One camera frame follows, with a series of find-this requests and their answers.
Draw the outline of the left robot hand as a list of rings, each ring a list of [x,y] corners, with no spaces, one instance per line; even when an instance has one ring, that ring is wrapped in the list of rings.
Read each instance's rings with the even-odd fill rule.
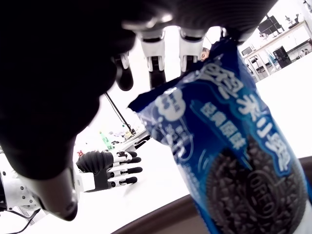
[[[116,168],[139,162],[141,162],[141,158],[137,156],[136,152],[87,152],[81,155],[76,162],[80,191],[92,193],[134,184],[137,182],[137,177],[126,178],[126,176],[141,173],[143,171],[141,167],[119,170]]]

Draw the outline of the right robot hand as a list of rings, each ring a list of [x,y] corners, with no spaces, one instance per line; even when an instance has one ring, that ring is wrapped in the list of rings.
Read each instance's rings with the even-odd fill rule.
[[[244,42],[273,0],[3,0],[0,144],[41,207],[71,221],[76,136],[119,75],[136,34],[221,26]]]

